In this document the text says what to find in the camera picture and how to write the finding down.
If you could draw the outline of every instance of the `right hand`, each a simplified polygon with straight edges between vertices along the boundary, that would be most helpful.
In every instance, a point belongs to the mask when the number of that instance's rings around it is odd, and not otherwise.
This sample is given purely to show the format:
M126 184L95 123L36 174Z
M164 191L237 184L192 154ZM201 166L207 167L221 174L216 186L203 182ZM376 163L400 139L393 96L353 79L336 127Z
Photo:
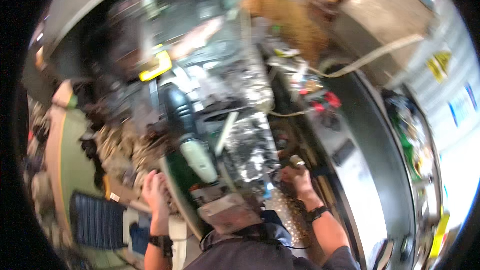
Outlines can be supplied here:
M165 200L167 192L167 179L164 173L157 173L153 170L147 174L141 195L152 209L150 234L153 236L169 234L169 207Z
M315 193L310 173L304 166L301 166L299 169L286 166L282 169L282 180L293 185L297 192L297 198L303 201L307 211L324 205L320 197Z

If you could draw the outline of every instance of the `gray t-shirt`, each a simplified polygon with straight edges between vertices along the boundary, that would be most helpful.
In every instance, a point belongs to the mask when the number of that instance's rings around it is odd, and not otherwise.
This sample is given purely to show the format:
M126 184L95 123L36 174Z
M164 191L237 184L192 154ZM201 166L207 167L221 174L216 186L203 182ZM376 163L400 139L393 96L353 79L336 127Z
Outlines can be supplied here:
M247 239L229 239L214 245L191 262L185 270L360 270L350 248L340 247L319 267L303 257L295 257L282 245Z

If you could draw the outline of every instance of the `red clamp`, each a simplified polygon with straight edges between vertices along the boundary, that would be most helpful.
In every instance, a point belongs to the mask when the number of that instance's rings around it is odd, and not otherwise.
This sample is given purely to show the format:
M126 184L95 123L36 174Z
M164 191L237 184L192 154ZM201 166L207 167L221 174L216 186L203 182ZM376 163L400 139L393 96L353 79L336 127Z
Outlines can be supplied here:
M342 102L340 99L331 91L328 91L325 93L325 101L327 101L333 108L338 109L341 105Z
M325 111L325 106L319 102L312 102L311 105L313 106L313 108L315 109L315 111L321 113L323 111Z

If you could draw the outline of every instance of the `handheld tool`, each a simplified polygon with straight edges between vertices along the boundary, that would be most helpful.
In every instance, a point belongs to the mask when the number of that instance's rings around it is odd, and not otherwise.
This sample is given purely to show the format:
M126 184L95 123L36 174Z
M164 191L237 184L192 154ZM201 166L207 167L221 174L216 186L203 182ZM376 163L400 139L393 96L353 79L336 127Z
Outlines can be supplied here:
M207 150L198 138L192 103L175 84L160 87L159 98L165 103L168 134L179 147L190 168L207 184L217 182L217 171Z

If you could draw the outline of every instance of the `shirt sleeve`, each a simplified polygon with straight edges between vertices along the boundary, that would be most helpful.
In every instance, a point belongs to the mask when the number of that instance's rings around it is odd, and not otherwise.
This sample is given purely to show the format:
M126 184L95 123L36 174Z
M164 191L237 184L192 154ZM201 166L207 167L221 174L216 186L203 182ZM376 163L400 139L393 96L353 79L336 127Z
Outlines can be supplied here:
M323 265L324 270L360 270L360 264L353 259L350 248L342 246L336 249Z

